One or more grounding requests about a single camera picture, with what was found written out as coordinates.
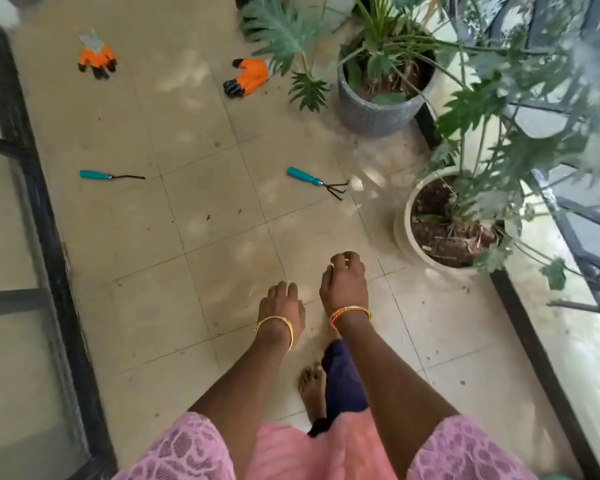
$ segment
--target person's right hand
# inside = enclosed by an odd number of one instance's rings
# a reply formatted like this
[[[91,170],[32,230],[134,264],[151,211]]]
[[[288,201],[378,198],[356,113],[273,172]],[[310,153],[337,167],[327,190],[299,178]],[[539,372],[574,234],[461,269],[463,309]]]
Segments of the person's right hand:
[[[369,307],[365,265],[358,253],[346,251],[331,258],[322,274],[320,298],[327,317],[343,306]]]

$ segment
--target gardening glove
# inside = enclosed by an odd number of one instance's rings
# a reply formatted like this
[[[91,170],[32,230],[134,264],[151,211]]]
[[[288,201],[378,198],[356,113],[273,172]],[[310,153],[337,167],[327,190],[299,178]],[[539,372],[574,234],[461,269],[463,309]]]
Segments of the gardening glove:
[[[78,60],[78,70],[84,72],[87,70],[87,66],[91,66],[96,79],[108,79],[109,74],[105,71],[105,67],[110,72],[115,72],[118,65],[109,46],[100,40],[93,30],[81,35],[80,40],[84,44],[84,48]]]
[[[272,62],[264,59],[234,59],[233,67],[244,72],[223,84],[224,94],[231,98],[248,96],[273,75]]]

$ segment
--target gold bangle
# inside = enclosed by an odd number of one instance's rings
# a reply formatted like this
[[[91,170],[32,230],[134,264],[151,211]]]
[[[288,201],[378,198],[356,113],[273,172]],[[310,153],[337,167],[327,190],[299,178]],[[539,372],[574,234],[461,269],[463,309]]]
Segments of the gold bangle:
[[[338,318],[340,318],[340,316],[342,316],[342,314],[344,312],[350,312],[352,310],[360,310],[361,312],[364,312],[367,314],[367,316],[369,317],[369,321],[371,321],[371,311],[369,311],[368,308],[365,308],[364,306],[343,306],[342,308],[338,308],[336,311],[334,311],[334,313],[331,314],[331,318],[329,318],[329,321],[331,322],[331,326],[336,328],[336,320]]]
[[[269,320],[270,318],[279,318],[280,320],[282,320],[284,323],[287,324],[287,326],[289,327],[289,332],[291,333],[291,343],[289,344],[289,348],[287,350],[287,352],[289,352],[289,350],[291,350],[291,347],[294,346],[294,326],[291,325],[291,322],[289,322],[289,320],[287,320],[284,317],[279,317],[277,315],[272,315],[270,317],[264,318],[263,320],[260,320],[258,322],[258,324],[256,325],[256,335],[258,334],[258,330],[260,329],[260,325],[262,325],[264,322],[266,322],[267,320]]]

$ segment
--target pink lace sleeve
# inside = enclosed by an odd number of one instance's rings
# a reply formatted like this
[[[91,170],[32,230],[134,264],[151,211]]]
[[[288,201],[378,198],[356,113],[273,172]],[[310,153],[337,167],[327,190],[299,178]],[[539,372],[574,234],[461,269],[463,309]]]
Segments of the pink lace sleeve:
[[[204,416],[185,413],[144,457],[113,480],[235,480],[222,436]]]
[[[407,472],[407,480],[537,480],[465,416],[438,425]]]

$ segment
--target gray plant pot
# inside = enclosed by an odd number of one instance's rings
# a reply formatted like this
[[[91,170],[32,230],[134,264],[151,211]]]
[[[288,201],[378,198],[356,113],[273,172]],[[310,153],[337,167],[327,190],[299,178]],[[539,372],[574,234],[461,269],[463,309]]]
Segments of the gray plant pot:
[[[440,76],[431,68],[431,78],[423,90],[428,96]],[[362,136],[389,136],[405,128],[424,104],[420,95],[400,104],[380,105],[365,101],[349,87],[343,66],[338,67],[338,96],[340,117],[353,132]]]

